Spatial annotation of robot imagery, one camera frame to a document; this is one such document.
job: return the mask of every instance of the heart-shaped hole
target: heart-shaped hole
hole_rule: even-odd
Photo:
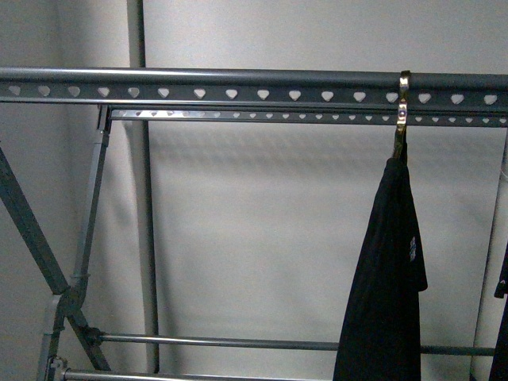
[[[69,91],[69,94],[72,95],[74,98],[76,98],[81,92],[81,90],[77,86],[69,86],[67,90]]]
[[[228,96],[229,99],[234,99],[238,95],[238,91],[235,89],[228,89],[225,91],[225,94]]]
[[[97,89],[97,92],[102,96],[102,97],[107,97],[109,94],[110,94],[110,89],[108,87],[99,87]]]
[[[325,101],[330,102],[330,100],[333,98],[333,92],[332,91],[323,91],[321,93],[321,96]]]
[[[194,95],[199,99],[203,99],[206,95],[205,89],[194,89]]]
[[[485,95],[483,100],[485,101],[486,105],[493,105],[498,100],[498,96],[495,94]]]
[[[19,86],[9,86],[9,91],[16,96],[21,94],[21,88]]]
[[[388,94],[387,94],[387,101],[388,101],[389,103],[393,103],[393,102],[395,102],[397,99],[398,99],[398,94],[397,94],[397,93],[388,93]]]
[[[268,91],[268,90],[258,90],[257,91],[257,96],[263,100],[268,98],[268,95],[270,95],[270,91]]]
[[[137,87],[130,87],[127,92],[130,94],[131,97],[137,98],[137,96],[140,94],[140,89]]]
[[[454,105],[459,105],[464,100],[464,96],[462,94],[454,94],[450,97]]]
[[[357,91],[352,95],[357,102],[362,102],[367,96],[363,91]]]
[[[47,86],[39,86],[37,89],[39,90],[39,94],[43,97],[47,97],[49,93],[51,93],[51,90],[49,90]]]
[[[166,87],[159,88],[159,90],[157,90],[157,92],[159,93],[159,95],[162,98],[166,98],[169,95],[169,89],[167,89]]]
[[[289,92],[290,98],[293,99],[294,101],[298,101],[298,99],[300,98],[301,95],[302,95],[302,93],[298,90],[291,90]]]
[[[418,95],[418,100],[424,105],[432,98],[429,93],[421,93]]]

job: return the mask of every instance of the horizontal rod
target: horizontal rod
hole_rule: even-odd
[[[398,72],[370,71],[284,71],[241,69],[121,69],[0,67],[0,82],[46,83],[139,83],[238,86],[332,86],[398,88]],[[413,73],[412,89],[500,90],[508,88],[508,75]]]
[[[179,344],[201,345],[212,347],[236,348],[264,348],[264,349],[298,349],[313,351],[336,351],[338,343],[324,341],[278,341],[230,339],[216,337],[164,337],[132,334],[102,334],[103,341],[145,343],[145,344]],[[446,347],[436,345],[422,345],[421,353],[426,355],[454,355],[454,356],[493,356],[493,348]]]
[[[86,380],[86,381],[316,381],[310,379],[269,379],[269,378],[246,378],[246,377],[224,377],[212,375],[149,375],[144,373],[116,373],[104,371],[78,371],[67,369],[64,380]]]

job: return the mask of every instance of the clothes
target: clothes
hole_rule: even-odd
[[[508,294],[508,245],[506,246],[505,259],[502,264],[498,286],[495,289],[496,298],[504,298]],[[508,379],[508,299],[502,314],[501,327],[498,341],[495,345],[494,359],[492,360],[491,375],[489,381],[503,381]]]
[[[508,245],[506,246],[505,259],[502,263],[501,275],[494,296],[503,299],[508,294]]]
[[[344,317],[333,381],[421,380],[418,292],[427,288],[406,145],[375,196]]]

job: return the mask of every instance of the gold hanger hook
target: gold hanger hook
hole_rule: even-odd
[[[400,159],[402,150],[404,149],[407,127],[407,95],[410,89],[410,76],[411,72],[409,70],[400,73],[397,129],[395,130],[394,153],[392,155],[394,159]]]

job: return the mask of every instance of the clothing rack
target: clothing rack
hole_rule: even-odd
[[[0,102],[95,104],[100,109],[70,283],[0,149],[0,196],[53,294],[44,320],[37,381],[229,379],[113,373],[101,350],[103,341],[336,351],[337,343],[332,342],[108,334],[88,325],[81,308],[111,124],[138,120],[395,125],[398,81],[399,73],[387,72],[0,67]],[[414,73],[407,104],[408,125],[505,128],[508,75]],[[65,318],[96,371],[68,368],[58,357]],[[502,358],[501,352],[494,348],[421,347],[421,353],[494,356],[495,360],[497,356],[506,363],[506,350]]]

